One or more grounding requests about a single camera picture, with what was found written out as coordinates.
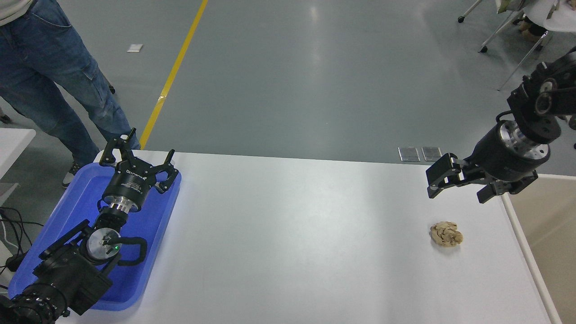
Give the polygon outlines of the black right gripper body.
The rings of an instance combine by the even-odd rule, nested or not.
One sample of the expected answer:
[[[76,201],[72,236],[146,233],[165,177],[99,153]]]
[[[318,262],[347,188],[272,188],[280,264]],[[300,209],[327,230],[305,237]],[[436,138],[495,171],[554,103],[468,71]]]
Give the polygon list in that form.
[[[539,159],[523,157],[506,146],[501,131],[506,131],[508,125],[497,123],[492,127],[474,147],[467,162],[479,166],[492,178],[516,182],[538,168]]]

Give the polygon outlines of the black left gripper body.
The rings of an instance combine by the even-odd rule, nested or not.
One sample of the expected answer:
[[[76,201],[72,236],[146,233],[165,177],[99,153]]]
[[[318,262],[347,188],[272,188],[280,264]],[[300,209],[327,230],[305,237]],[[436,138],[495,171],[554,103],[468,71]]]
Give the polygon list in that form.
[[[130,212],[142,209],[156,176],[152,173],[152,164],[136,158],[133,161],[125,160],[115,166],[115,173],[103,191],[102,199],[108,205],[116,198],[132,202]]]

